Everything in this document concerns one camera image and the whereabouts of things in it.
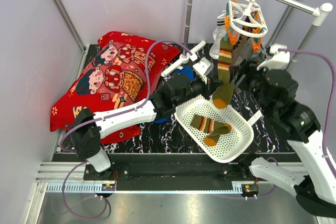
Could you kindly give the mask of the green striped sock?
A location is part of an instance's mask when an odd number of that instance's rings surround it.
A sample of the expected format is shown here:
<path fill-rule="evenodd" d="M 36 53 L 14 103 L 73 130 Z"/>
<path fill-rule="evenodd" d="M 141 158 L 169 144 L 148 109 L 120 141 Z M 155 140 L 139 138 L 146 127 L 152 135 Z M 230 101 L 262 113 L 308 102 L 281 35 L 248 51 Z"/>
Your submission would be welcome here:
<path fill-rule="evenodd" d="M 219 138 L 232 131 L 232 126 L 228 123 L 222 123 L 205 116 L 194 115 L 191 126 L 201 132 L 208 133 L 204 138 L 207 146 L 217 145 Z"/>
<path fill-rule="evenodd" d="M 218 79 L 222 85 L 213 93 L 213 104 L 218 109 L 226 108 L 232 99 L 234 86 L 230 83 L 230 67 L 232 60 L 232 45 L 230 40 L 220 40 L 219 58 L 217 62 Z"/>

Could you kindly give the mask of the white round clip hanger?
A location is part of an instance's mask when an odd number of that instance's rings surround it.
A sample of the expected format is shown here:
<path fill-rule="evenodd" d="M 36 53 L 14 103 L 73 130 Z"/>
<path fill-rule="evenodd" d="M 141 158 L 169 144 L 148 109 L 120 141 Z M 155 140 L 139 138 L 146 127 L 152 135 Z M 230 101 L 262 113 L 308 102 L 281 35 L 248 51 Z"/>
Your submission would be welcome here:
<path fill-rule="evenodd" d="M 245 36 L 251 39 L 253 52 L 258 52 L 268 33 L 260 5 L 256 0 L 228 0 L 226 11 L 226 40 L 235 45 L 240 36 Z"/>

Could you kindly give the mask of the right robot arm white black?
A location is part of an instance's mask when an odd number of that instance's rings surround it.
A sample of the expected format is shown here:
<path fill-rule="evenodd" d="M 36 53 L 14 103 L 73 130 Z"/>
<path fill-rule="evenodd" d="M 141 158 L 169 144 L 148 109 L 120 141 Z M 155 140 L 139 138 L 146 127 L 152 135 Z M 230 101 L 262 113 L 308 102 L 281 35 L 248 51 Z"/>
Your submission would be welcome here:
<path fill-rule="evenodd" d="M 235 86 L 253 94 L 262 114 L 295 150 L 307 171 L 307 175 L 299 175 L 250 154 L 239 161 L 239 176 L 267 180 L 294 196 L 306 212 L 335 218 L 335 178 L 331 171 L 335 163 L 327 162 L 323 132 L 314 112 L 295 100 L 298 82 L 283 69 L 248 62 L 239 67 L 235 77 Z"/>

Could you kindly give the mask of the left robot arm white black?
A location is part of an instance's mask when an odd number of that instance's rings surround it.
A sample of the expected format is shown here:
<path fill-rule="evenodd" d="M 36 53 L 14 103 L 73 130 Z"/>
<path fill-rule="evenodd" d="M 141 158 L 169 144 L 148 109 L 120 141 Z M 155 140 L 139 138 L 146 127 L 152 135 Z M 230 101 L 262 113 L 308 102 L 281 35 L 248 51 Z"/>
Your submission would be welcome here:
<path fill-rule="evenodd" d="M 81 161 L 94 167 L 99 178 L 107 180 L 113 175 L 113 167 L 101 139 L 136 124 L 165 118 L 199 95 L 208 99 L 221 85 L 222 81 L 212 77 L 196 77 L 191 81 L 184 74 L 175 74 L 148 98 L 132 105 L 95 113 L 83 109 L 68 132 L 75 153 Z"/>

